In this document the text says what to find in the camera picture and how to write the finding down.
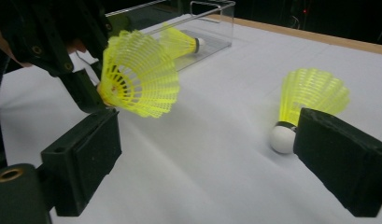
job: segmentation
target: yellow shuttlecock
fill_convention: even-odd
[[[173,59],[200,52],[205,46],[205,41],[202,38],[186,35],[174,27],[168,27],[166,23],[163,26],[167,28],[161,31],[159,43]]]
[[[158,118],[177,100],[178,73],[157,40],[122,31],[108,41],[97,90],[107,105]]]
[[[318,69],[290,72],[281,86],[278,123],[270,135],[272,148],[291,153],[301,109],[304,107],[335,115],[349,103],[349,90],[342,80]]]

